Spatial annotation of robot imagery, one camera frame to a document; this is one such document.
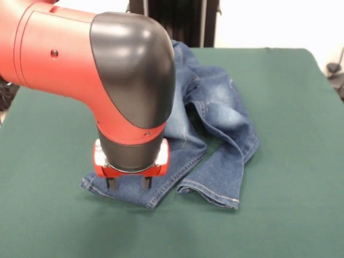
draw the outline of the jeans hem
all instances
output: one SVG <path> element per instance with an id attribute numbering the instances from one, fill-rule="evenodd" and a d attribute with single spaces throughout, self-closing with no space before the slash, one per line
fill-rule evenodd
<path id="1" fill-rule="evenodd" d="M 206 186 L 192 180 L 184 179 L 183 182 L 178 186 L 177 192 L 179 194 L 186 194 L 190 192 L 190 189 L 197 191 L 209 203 L 212 203 L 216 206 L 232 208 L 235 210 L 237 210 L 239 207 L 240 201 L 238 199 L 219 195 L 218 193 L 215 193 L 214 191 L 207 188 Z"/>
<path id="2" fill-rule="evenodd" d="M 80 183 L 80 186 L 84 189 L 86 189 L 87 191 L 89 191 L 90 193 L 94 194 L 94 195 L 101 195 L 101 196 L 104 196 L 104 197 L 109 197 L 111 199 L 114 199 L 116 200 L 114 197 L 110 196 L 110 195 L 107 195 L 105 193 L 103 193 L 102 191 L 100 191 L 98 188 L 96 188 L 92 182 L 93 180 L 96 178 L 97 176 L 94 176 L 92 178 L 91 181 L 88 182 L 88 179 L 86 179 L 85 177 L 82 179 L 82 182 Z"/>
<path id="3" fill-rule="evenodd" d="M 196 159 L 191 160 L 188 164 L 186 164 L 183 168 L 179 170 L 170 180 L 166 181 L 165 184 L 159 189 L 157 194 L 150 200 L 150 202 L 146 205 L 149 209 L 154 209 L 156 205 L 159 203 L 162 197 L 165 196 L 166 192 L 168 192 L 178 181 L 179 179 L 185 175 L 188 171 L 190 171 L 200 159 L 204 156 L 205 152 L 198 156 Z"/>

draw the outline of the white wall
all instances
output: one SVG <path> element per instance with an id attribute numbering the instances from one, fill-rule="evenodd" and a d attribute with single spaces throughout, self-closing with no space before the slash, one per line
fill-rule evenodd
<path id="1" fill-rule="evenodd" d="M 343 0 L 220 0 L 220 6 L 215 47 L 306 48 L 323 72 L 327 63 L 339 60 Z"/>

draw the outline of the green felt surface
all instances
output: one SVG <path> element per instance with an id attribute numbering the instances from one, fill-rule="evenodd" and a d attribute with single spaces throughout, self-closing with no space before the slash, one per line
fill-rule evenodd
<path id="1" fill-rule="evenodd" d="M 228 70 L 261 140 L 239 209 L 172 191 L 152 212 L 88 193 L 78 185 L 92 171 L 91 112 L 20 89 L 0 129 L 1 258 L 343 257 L 344 107 L 313 56 L 195 53 Z"/>

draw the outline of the wrinkled fabric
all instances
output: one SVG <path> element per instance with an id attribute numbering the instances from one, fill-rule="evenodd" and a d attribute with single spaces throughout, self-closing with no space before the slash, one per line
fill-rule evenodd
<path id="1" fill-rule="evenodd" d="M 172 43 L 176 89 L 164 131 L 171 157 L 167 175 L 154 177 L 148 190 L 142 188 L 141 176 L 123 176 L 117 179 L 116 190 L 112 190 L 106 188 L 104 178 L 91 173 L 82 179 L 81 187 L 96 195 L 154 209 L 177 185 L 179 194 L 197 191 L 209 203 L 237 209 L 245 163 L 259 147 L 254 125 L 228 73 L 220 67 L 201 65 L 184 43 Z M 197 135 L 188 117 L 188 107 L 197 112 L 210 134 L 223 141 L 194 170 L 207 145 Z"/>

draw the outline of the table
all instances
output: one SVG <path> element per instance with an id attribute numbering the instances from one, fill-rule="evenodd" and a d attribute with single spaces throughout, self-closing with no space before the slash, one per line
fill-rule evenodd
<path id="1" fill-rule="evenodd" d="M 22 88 L 0 129 L 1 258 L 343 256 L 344 107 L 314 57 L 194 51 L 232 76 L 261 141 L 239 209 L 175 190 L 153 212 L 88 193 L 78 184 L 92 171 L 91 112 Z"/>

